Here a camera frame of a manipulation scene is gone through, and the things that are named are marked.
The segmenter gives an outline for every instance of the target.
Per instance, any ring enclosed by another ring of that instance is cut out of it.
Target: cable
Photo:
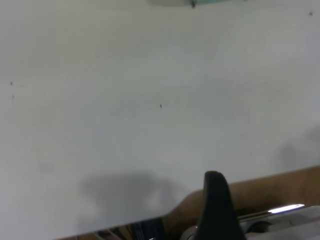
[[[129,228],[129,225],[126,225],[125,228],[128,231],[128,233],[130,234],[131,240],[134,240],[134,236],[133,236],[133,234],[131,232],[131,229]]]
[[[117,240],[122,240],[118,235],[114,234],[111,230],[107,229],[107,231],[114,236]]]
[[[104,238],[102,238],[102,237],[99,236],[99,234],[98,234],[97,231],[95,231],[95,232],[93,233],[93,235],[94,235],[97,239],[99,239],[99,240],[105,240]]]

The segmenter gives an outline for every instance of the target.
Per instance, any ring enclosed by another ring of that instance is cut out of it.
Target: green object
[[[223,0],[191,0],[191,5],[194,8],[198,4],[212,4],[222,2]]]

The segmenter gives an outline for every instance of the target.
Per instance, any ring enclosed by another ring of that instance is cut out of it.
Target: white surface
[[[319,24],[317,0],[2,0],[1,238],[160,216],[208,170],[317,165]]]
[[[269,232],[246,234],[248,240],[319,240],[320,239],[320,206],[311,206],[294,211],[258,217],[242,221],[242,230],[247,230],[253,223],[267,221],[271,223]]]

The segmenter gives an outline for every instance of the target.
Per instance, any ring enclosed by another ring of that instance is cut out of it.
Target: wooden surface
[[[230,185],[238,216],[265,211],[288,204],[320,203],[320,166]],[[163,217],[169,240],[177,240],[188,227],[197,224],[202,212],[202,190],[190,194],[171,213]],[[125,227],[121,232],[130,238]],[[96,240],[92,234],[79,240]]]

